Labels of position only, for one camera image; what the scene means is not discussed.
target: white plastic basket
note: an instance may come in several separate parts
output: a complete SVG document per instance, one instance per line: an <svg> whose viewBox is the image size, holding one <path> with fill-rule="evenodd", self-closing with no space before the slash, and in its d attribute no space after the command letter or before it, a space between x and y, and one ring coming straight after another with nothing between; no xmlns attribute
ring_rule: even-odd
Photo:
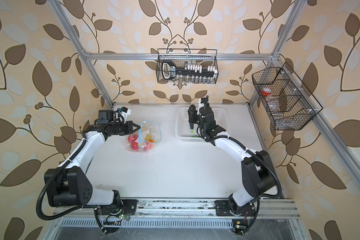
<svg viewBox="0 0 360 240"><path fill-rule="evenodd" d="M228 129L228 116L226 114L225 109L223 108L212 108L213 115L215 116L216 124L224 128L227 132ZM191 129L189 128L188 122L188 108L182 107L177 111L176 123L175 123L175 135L182 141L203 141L197 136L197 124L194 125L193 133L191 133Z"/></svg>

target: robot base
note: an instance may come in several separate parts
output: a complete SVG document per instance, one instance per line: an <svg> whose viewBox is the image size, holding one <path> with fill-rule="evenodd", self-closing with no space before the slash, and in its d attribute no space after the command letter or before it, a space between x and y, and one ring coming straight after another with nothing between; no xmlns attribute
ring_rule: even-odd
<svg viewBox="0 0 360 240"><path fill-rule="evenodd" d="M232 200L216 200L214 206L216 208L216 215L219 217L231 217L235 215L244 217L245 214L247 217L254 217L256 213L255 208L252 209L253 205L248 203L242 207L235 207L236 205L232 203Z"/></svg>
<svg viewBox="0 0 360 240"><path fill-rule="evenodd" d="M123 206L125 207L124 213L121 212L117 216L123 214L133 214L136 211L137 200L136 199L124 199ZM113 215L116 214L116 209L120 209L117 205L103 205L101 206L101 215Z"/></svg>

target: black cable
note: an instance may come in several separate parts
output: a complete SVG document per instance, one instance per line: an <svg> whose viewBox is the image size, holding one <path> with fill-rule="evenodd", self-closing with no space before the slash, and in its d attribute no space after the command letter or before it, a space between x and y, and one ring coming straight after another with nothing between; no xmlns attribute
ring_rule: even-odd
<svg viewBox="0 0 360 240"><path fill-rule="evenodd" d="M99 228L101 229L101 231L104 234L107 234L108 232L107 232L106 228L101 225L101 222L99 220L99 216L97 215L97 208L93 209L93 212L94 212L94 215L95 215L97 225L99 226Z"/></svg>
<svg viewBox="0 0 360 240"><path fill-rule="evenodd" d="M119 117L121 118L121 120L122 120L120 123L121 123L121 124L123 124L123 123L124 123L124 121L125 121L125 119L124 119L123 115L121 115L121 113L119 113L119 115L118 115L118 116L119 116Z"/></svg>
<svg viewBox="0 0 360 240"><path fill-rule="evenodd" d="M206 140L206 142L211 142L211 141L214 141L216 139L219 139L219 138L227 138L235 143L237 143L242 149L246 149L246 147L239 141L237 141L236 139L234 139L233 137L228 137L226 135L219 135L219 136L216 136L210 140ZM272 199L279 199L281 198L281 184L280 184L280 181L279 179L277 178L276 174L269 168L269 166L264 162L263 159L261 159L259 156L257 156L255 153L251 152L250 150L246 150L246 152L248 154L250 154L251 156L253 156L255 158L255 160L262 166L264 167L268 172L269 174L273 177L273 180L275 181L276 183L276 186L277 186L277 194L276 195L271 195L271 194L261 194L260 197L268 197L268 198L272 198Z"/></svg>
<svg viewBox="0 0 360 240"><path fill-rule="evenodd" d="M251 223L248 225L248 227L244 230L244 231L241 231L241 234L237 234L235 233L236 235L244 235L246 232L248 232L248 230L252 227L252 225L254 224L254 221L256 220L257 218L257 215L259 214L259 209L260 209L260 199L257 200L257 207L256 207L256 212L254 214L254 217L251 221Z"/></svg>
<svg viewBox="0 0 360 240"><path fill-rule="evenodd" d="M201 137L200 134L199 134L199 132L198 132L199 128L200 128L200 127L197 126L196 133L197 133L197 135L198 135L199 137Z"/></svg>
<svg viewBox="0 0 360 240"><path fill-rule="evenodd" d="M43 203L43 198L44 195L47 192L48 187L51 185L51 183L58 177L58 175L61 174L61 172L71 163L71 161L79 154L79 152L83 149L83 147L85 146L87 140L83 139L82 144L80 145L80 147L77 149L77 151L74 152L74 154L72 154L72 156L69 158L69 160L67 160L61 167L58 168L58 170L56 170L56 172L52 175L52 177L50 177L47 181L47 183L44 185L43 189L41 190L39 197L37 198L36 201L36 214L37 216L42 219L42 220L53 220L59 217L62 217L76 209L81 209L83 206L79 205L79 206L75 206L72 207L64 212L61 212L59 214L53 215L53 216L47 216L43 213L43 209L41 208L41 204Z"/></svg>

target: metal bar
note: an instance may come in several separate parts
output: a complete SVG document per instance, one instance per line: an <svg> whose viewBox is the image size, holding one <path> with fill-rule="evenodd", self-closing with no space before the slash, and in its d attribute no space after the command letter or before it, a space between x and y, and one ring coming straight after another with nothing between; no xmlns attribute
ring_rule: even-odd
<svg viewBox="0 0 360 240"><path fill-rule="evenodd" d="M274 60L274 65L277 67L281 67L283 62L280 59ZM289 72L287 72L290 79L296 84L296 86L301 85L296 78ZM315 106L312 102L312 99L305 93L305 91L301 91L304 98L311 104ZM331 124L327 121L324 117L322 112L319 112L316 117L312 119L315 123L316 127L319 129L327 143L330 145L332 150L336 153L338 158L343 163L344 167L347 169L349 175L355 181L357 186L360 189L360 162L359 160L353 155L350 149L345 145L344 141L340 138L337 132L333 129Z"/></svg>
<svg viewBox="0 0 360 240"><path fill-rule="evenodd" d="M288 39L289 34L292 31L293 26L297 22L303 8L307 4L307 0L295 0L295 3L292 6L291 14L289 15L287 21L285 22L285 25L280 33L279 39L273 48L272 55L273 56L279 56L281 53L281 50L283 49L283 46L285 42Z"/></svg>
<svg viewBox="0 0 360 240"><path fill-rule="evenodd" d="M82 63L89 71L89 74L92 76L93 81L96 83L96 86L99 88L100 93L103 95L106 103L109 106L113 105L112 98L110 97L106 87L104 86L103 82L101 81L99 75L96 72L95 66L91 63L89 59L86 58L84 54L84 48L81 45L81 42L79 38L77 37L77 34L75 30L73 29L71 23L67 19L67 16L64 13L64 10L62 9L62 6L58 0L48 0L49 5L51 6L51 9L53 13L56 15L57 19L61 23L62 27L64 28L65 32L67 33L69 39L71 40L71 43L73 47L75 48L77 54L81 58Z"/></svg>
<svg viewBox="0 0 360 240"><path fill-rule="evenodd" d="M218 217L213 206L215 200L222 199L166 199L137 198L137 209L134 218L240 218ZM264 219L300 219L299 211L293 199L260 200L259 218ZM55 214L67 208L58 207ZM81 209L67 215L68 217L92 217L92 209Z"/></svg>
<svg viewBox="0 0 360 240"><path fill-rule="evenodd" d="M306 235L304 236L304 229L299 225L298 219L289 219L289 223L291 224L293 235L295 236L295 240L308 240Z"/></svg>
<svg viewBox="0 0 360 240"><path fill-rule="evenodd" d="M87 53L85 54L88 60L157 60L157 53ZM216 59L223 60L237 60L237 61L270 61L271 54L240 54L240 53L218 53Z"/></svg>

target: ventilation grille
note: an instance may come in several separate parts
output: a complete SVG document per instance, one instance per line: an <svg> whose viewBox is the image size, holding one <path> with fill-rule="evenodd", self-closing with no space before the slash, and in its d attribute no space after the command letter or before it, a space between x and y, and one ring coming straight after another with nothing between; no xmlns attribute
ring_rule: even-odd
<svg viewBox="0 0 360 240"><path fill-rule="evenodd" d="M153 218L149 220L134 220L123 221L122 227L138 227L138 228L153 228L153 227L169 227L169 228L232 228L231 219L177 219L177 220L163 220Z"/></svg>
<svg viewBox="0 0 360 240"><path fill-rule="evenodd" d="M98 227L95 218L88 217L65 217L62 227ZM166 220L163 218L143 219L131 218L129 221L121 221L121 227L126 228L232 228L231 219L189 219L179 218Z"/></svg>

